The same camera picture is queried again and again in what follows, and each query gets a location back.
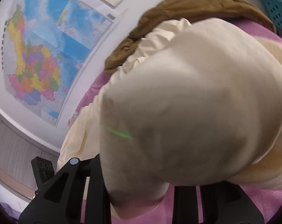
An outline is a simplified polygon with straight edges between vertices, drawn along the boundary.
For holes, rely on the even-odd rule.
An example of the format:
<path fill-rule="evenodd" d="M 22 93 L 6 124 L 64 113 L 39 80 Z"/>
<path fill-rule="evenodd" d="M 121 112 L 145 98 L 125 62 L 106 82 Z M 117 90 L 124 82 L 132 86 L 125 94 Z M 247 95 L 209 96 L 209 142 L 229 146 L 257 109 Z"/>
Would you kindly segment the cream large garment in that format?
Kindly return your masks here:
<path fill-rule="evenodd" d="M 82 108 L 57 167 L 96 155 L 122 218 L 170 185 L 282 190 L 282 43 L 217 18 L 160 23 Z"/>

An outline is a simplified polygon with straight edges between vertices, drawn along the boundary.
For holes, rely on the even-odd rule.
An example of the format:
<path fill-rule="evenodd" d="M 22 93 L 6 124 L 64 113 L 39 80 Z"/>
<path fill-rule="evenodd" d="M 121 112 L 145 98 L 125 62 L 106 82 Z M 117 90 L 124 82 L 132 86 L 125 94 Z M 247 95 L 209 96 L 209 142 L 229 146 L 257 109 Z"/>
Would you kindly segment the small black digital device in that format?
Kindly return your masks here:
<path fill-rule="evenodd" d="M 31 165 L 38 189 L 55 175 L 54 167 L 49 160 L 37 156 L 31 160 Z"/>

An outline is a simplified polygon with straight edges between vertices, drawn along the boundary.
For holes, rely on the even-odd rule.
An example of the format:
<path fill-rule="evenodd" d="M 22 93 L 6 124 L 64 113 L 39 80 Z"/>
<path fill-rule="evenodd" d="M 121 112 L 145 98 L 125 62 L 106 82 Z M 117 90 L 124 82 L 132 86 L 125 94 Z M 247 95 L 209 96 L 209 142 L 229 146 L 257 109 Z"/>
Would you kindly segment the pink floral bed sheet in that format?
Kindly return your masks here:
<path fill-rule="evenodd" d="M 124 48 L 121 49 L 123 52 L 116 52 L 115 56 L 111 55 L 112 59 L 124 56 L 125 61 L 120 62 L 120 66 L 117 66 L 116 72 L 112 76 L 108 72 L 101 72 L 83 96 L 70 120 L 70 129 L 61 147 L 57 168 L 61 168 L 73 157 L 86 160 L 95 157 L 99 153 L 97 131 L 102 94 L 144 60 L 164 49 L 177 34 L 193 25 L 202 25 L 202 22 L 205 22 L 205 20 L 193 24 L 184 18 L 164 21 L 155 27 L 152 32 L 148 33 L 145 38 L 141 39 L 137 48 L 133 49 L 132 55 L 128 56 L 129 49 L 126 49 L 128 42 L 124 43 Z M 236 22 L 236 25 L 250 35 L 264 38 L 265 41 L 275 41 L 275 45 L 282 46 L 282 39 L 279 36 L 255 22 L 246 20 Z M 282 205 L 282 191 L 262 190 L 244 186 L 242 186 L 242 190 L 257 206 L 265 222 L 268 222 Z M 171 223 L 173 199 L 174 187 L 170 186 L 165 199 L 157 210 L 136 217 L 128 223 L 145 223 L 146 221 L 147 223 L 154 223 L 155 220 L 159 221 L 159 223 Z"/>

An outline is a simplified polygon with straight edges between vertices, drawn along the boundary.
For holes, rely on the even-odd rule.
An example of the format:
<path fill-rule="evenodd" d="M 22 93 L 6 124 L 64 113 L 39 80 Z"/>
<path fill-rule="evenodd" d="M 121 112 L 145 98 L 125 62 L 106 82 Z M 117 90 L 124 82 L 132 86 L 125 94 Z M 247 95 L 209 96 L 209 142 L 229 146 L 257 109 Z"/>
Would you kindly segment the grey wooden wardrobe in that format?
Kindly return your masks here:
<path fill-rule="evenodd" d="M 33 145 L 0 118 L 0 182 L 18 196 L 33 199 L 36 182 L 31 160 L 37 156 L 56 168 L 58 153 Z"/>

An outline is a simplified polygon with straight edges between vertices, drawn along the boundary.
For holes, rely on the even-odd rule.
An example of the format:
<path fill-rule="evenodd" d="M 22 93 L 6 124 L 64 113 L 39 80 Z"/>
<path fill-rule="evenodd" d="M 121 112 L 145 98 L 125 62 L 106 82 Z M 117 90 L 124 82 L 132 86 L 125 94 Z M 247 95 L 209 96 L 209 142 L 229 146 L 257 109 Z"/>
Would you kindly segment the brown olive garment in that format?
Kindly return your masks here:
<path fill-rule="evenodd" d="M 181 18 L 193 23 L 213 17 L 244 18 L 276 32 L 272 21 L 245 0 L 163 0 L 140 17 L 137 26 L 106 58 L 104 72 L 113 74 L 135 52 L 141 39 L 160 23 Z"/>

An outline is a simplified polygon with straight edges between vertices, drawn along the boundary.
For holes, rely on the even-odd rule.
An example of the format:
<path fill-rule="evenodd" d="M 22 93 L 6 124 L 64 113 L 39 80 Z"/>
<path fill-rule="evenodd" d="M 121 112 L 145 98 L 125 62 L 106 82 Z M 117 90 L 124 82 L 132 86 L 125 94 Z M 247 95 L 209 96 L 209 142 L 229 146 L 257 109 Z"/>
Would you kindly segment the colourful wall map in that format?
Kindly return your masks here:
<path fill-rule="evenodd" d="M 56 126 L 73 85 L 117 20 L 99 0 L 13 0 L 1 49 L 7 92 Z"/>

